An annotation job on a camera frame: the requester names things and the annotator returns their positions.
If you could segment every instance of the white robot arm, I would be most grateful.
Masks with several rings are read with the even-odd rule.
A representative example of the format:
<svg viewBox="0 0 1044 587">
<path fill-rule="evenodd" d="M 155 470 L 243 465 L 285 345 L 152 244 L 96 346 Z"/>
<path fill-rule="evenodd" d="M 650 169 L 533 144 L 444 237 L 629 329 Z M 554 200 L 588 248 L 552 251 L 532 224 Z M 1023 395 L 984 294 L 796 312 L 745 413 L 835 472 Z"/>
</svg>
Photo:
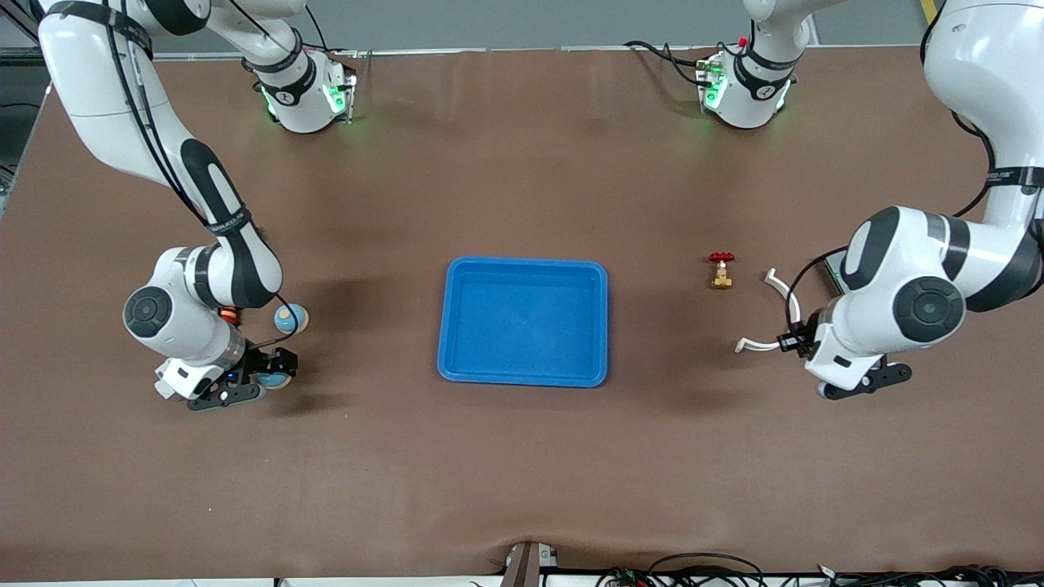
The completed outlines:
<svg viewBox="0 0 1044 587">
<path fill-rule="evenodd" d="M 931 347 L 966 312 L 1030 291 L 1041 273 L 1044 187 L 1044 0 L 949 0 L 928 46 L 935 96 L 989 137 L 982 222 L 892 207 L 855 232 L 841 279 L 849 292 L 780 337 L 839 399 L 909 378 L 887 353 Z"/>
<path fill-rule="evenodd" d="M 809 16 L 844 0 L 743 0 L 751 36 L 699 65 L 703 108 L 738 128 L 762 126 L 783 108 L 791 74 L 811 38 Z"/>
<path fill-rule="evenodd" d="M 233 40 L 263 87 L 286 94 L 270 107 L 291 131 L 317 131 L 343 115 L 346 104 L 336 97 L 350 90 L 339 64 L 303 51 L 300 36 L 270 20 L 303 2 L 243 0 L 264 23 L 253 21 L 253 31 L 227 2 L 238 8 L 235 0 L 213 6 L 209 0 L 45 0 L 34 6 L 54 89 L 84 144 L 116 169 L 169 185 L 217 240 L 164 253 L 123 315 L 132 335 L 168 357 L 157 371 L 157 391 L 189 400 L 193 409 L 260 398 L 264 388 L 251 377 L 292 376 L 296 357 L 283 349 L 262 353 L 218 315 L 222 307 L 267 304 L 282 287 L 282 268 L 217 157 L 174 114 L 150 61 L 151 36 L 211 26 Z"/>
</svg>

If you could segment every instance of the plastic tray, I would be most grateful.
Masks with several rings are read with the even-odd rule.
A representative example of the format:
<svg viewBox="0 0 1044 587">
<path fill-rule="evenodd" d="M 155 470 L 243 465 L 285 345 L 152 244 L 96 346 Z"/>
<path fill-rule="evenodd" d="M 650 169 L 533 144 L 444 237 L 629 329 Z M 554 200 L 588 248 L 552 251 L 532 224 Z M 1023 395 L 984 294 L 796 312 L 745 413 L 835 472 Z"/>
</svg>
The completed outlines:
<svg viewBox="0 0 1044 587">
<path fill-rule="evenodd" d="M 438 372 L 451 381 L 594 388 L 609 373 L 598 263 L 460 257 L 446 275 Z"/>
</svg>

